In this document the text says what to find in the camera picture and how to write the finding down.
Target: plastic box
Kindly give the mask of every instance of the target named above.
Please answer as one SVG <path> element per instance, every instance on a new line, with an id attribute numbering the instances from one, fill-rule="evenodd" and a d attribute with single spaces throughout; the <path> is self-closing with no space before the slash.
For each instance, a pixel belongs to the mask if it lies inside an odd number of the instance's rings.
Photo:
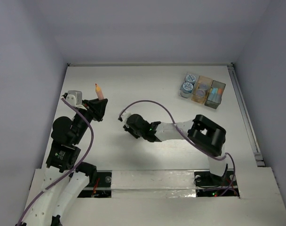
<path id="1" fill-rule="evenodd" d="M 222 102 L 222 94 L 224 92 L 225 87 L 226 84 L 213 80 L 211 89 L 208 93 L 207 100 L 205 102 L 205 106 L 216 109 Z"/>
<path id="2" fill-rule="evenodd" d="M 211 84 L 212 79 L 205 76 L 199 76 L 198 81 L 195 83 L 191 99 L 195 102 L 203 104 L 208 96 Z"/>

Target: purple cable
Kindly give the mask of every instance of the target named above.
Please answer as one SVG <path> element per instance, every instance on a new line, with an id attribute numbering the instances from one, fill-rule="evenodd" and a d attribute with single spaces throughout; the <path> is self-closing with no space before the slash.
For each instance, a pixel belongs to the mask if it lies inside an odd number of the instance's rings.
<path id="1" fill-rule="evenodd" d="M 205 155 L 207 155 L 207 156 L 209 156 L 210 158 L 215 159 L 215 160 L 217 160 L 217 161 L 222 161 L 222 160 L 224 160 L 224 159 L 227 157 L 227 155 L 228 155 L 228 156 L 231 158 L 231 160 L 232 160 L 234 173 L 233 173 L 232 180 L 231 180 L 230 184 L 228 185 L 228 187 L 226 187 L 226 188 L 221 188 L 221 189 L 225 189 L 225 191 L 224 191 L 223 193 L 221 193 L 219 196 L 223 196 L 228 190 L 230 190 L 230 187 L 232 186 L 232 183 L 233 183 L 233 181 L 234 181 L 234 179 L 235 179 L 235 162 L 234 162 L 232 156 L 231 156 L 229 153 L 226 152 L 225 155 L 224 155 L 222 158 L 217 158 L 217 157 L 213 157 L 213 156 L 209 155 L 208 153 L 206 153 L 204 150 L 200 149 L 199 147 L 196 147 L 195 143 L 193 143 L 188 137 L 186 137 L 185 134 L 177 127 L 176 122 L 175 122 L 175 119 L 173 118 L 172 114 L 171 114 L 170 111 L 169 111 L 167 108 L 165 108 L 162 104 L 160 104 L 160 103 L 158 103 L 158 102 L 156 102 L 156 101 L 153 101 L 153 100 L 138 100 L 138 101 L 135 101 L 135 102 L 131 103 L 131 104 L 128 105 L 126 108 L 124 108 L 124 109 L 121 111 L 121 113 L 119 114 L 119 118 L 121 117 L 121 115 L 122 115 L 129 107 L 131 107 L 131 106 L 134 105 L 134 104 L 140 103 L 140 102 L 150 102 L 150 103 L 154 103 L 154 104 L 156 104 L 156 105 L 161 106 L 161 107 L 168 113 L 169 117 L 171 118 L 172 123 L 175 125 L 175 128 L 176 128 L 176 130 L 180 133 L 180 135 L 181 135 L 186 141 L 188 141 L 189 144 L 191 144 L 193 147 L 195 147 L 196 149 L 198 149 L 199 151 L 201 151 L 201 152 L 204 153 Z"/>
<path id="2" fill-rule="evenodd" d="M 87 151 L 85 152 L 85 154 L 83 155 L 83 157 L 79 160 L 79 162 L 72 168 L 70 169 L 68 172 L 66 172 L 64 175 L 62 175 L 61 177 L 59 177 L 56 181 L 54 181 L 52 184 L 50 184 L 49 186 L 47 186 L 45 188 L 45 190 L 49 190 L 50 188 L 52 188 L 54 185 L 56 185 L 58 182 L 60 182 L 62 179 L 64 179 L 66 176 L 70 175 L 85 159 L 85 157 L 87 156 L 87 154 L 89 153 L 92 144 L 93 144 L 93 140 L 94 140 L 94 131 L 92 126 L 90 125 L 90 123 L 87 121 L 87 119 L 76 109 L 74 108 L 72 105 L 70 105 L 64 98 L 61 98 L 61 100 L 69 107 L 71 108 L 73 111 L 76 112 L 76 114 L 78 114 L 87 124 L 87 126 L 89 127 L 90 131 L 91 131 L 91 142 L 90 145 L 87 148 Z M 22 213 L 18 223 L 16 226 L 21 226 L 22 224 L 22 220 L 25 217 L 26 213 L 28 212 L 28 210 L 30 209 L 30 207 L 35 203 L 35 201 L 37 201 L 42 195 L 44 194 L 44 191 L 41 191 L 32 201 L 31 203 L 29 203 L 29 205 L 26 207 L 26 209 L 24 210 L 24 212 Z"/>

